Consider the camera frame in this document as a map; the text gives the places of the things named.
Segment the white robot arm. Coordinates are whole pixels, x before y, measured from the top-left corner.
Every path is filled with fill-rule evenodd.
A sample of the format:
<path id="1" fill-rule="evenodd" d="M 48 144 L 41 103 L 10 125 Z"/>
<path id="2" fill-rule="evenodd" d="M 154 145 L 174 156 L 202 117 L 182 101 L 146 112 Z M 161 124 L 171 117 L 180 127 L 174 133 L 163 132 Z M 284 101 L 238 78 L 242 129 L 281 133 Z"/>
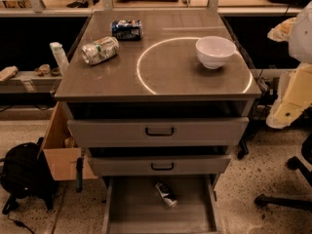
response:
<path id="1" fill-rule="evenodd" d="M 267 37 L 276 42 L 288 42 L 289 55 L 299 61 L 295 70 L 281 74 L 278 97 L 266 118 L 269 127 L 283 129 L 312 104 L 312 2 L 295 18 L 272 28 Z"/>

